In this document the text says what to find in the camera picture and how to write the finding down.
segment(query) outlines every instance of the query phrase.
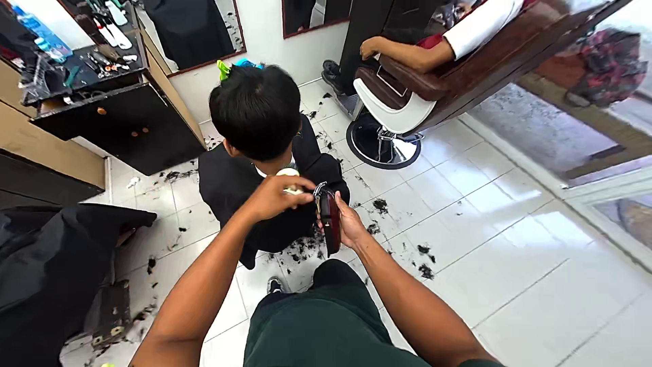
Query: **blue hair clip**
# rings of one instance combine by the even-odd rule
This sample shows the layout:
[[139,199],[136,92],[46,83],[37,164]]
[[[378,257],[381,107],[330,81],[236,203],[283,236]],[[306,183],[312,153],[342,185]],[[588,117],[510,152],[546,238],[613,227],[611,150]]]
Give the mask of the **blue hair clip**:
[[233,63],[235,66],[240,66],[240,67],[257,67],[259,69],[264,68],[263,64],[255,64],[248,59],[240,59]]

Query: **brown leather barber chair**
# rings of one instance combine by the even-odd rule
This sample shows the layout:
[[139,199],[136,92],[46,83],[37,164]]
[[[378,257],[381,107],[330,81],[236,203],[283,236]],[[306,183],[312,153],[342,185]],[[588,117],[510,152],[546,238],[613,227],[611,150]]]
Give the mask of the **brown leather barber chair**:
[[353,86],[370,113],[352,122],[347,142],[369,165],[397,169],[421,152],[419,131],[463,114],[564,50],[631,0],[539,0],[483,47],[421,74],[380,56],[357,69]]

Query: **black sneaker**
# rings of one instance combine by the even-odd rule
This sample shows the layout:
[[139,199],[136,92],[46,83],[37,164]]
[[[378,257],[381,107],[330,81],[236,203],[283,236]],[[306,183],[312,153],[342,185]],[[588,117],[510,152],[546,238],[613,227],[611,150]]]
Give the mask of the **black sneaker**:
[[335,76],[332,74],[329,74],[325,71],[321,72],[321,79],[326,82],[326,84],[330,85],[335,94],[337,95],[344,95],[345,93],[342,91],[342,86],[339,83],[339,79],[341,76]]
[[333,75],[333,76],[338,76],[340,74],[340,66],[337,65],[337,63],[333,60],[325,60],[322,64],[321,67],[323,67],[324,71],[327,74]]
[[267,281],[267,294],[277,292],[286,293],[283,287],[283,283],[281,283],[280,279],[278,279],[276,276],[273,276]]

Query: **black hair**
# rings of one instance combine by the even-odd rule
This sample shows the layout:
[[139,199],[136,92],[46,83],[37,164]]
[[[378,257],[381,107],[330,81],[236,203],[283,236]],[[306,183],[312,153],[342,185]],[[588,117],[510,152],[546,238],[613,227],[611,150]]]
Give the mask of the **black hair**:
[[283,154],[299,131],[301,95],[275,65],[233,66],[209,97],[213,124],[243,155],[269,161]]

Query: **water bottle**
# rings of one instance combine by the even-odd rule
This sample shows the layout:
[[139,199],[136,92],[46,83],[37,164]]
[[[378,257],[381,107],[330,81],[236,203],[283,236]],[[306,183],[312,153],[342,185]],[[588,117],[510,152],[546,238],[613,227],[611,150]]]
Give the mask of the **water bottle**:
[[44,39],[50,45],[50,49],[57,50],[58,54],[63,57],[63,61],[65,61],[68,56],[72,56],[72,50],[70,47],[55,35],[47,25],[38,20],[34,14],[24,11],[18,5],[14,5],[12,9],[16,13],[17,21],[19,21],[25,28],[31,30],[34,34]]
[[37,44],[38,48],[43,50],[50,58],[52,58],[54,61],[63,64],[66,62],[66,57],[61,54],[61,52],[52,47],[51,44],[48,43],[48,41],[44,40],[43,37],[39,37],[34,40],[34,43]]

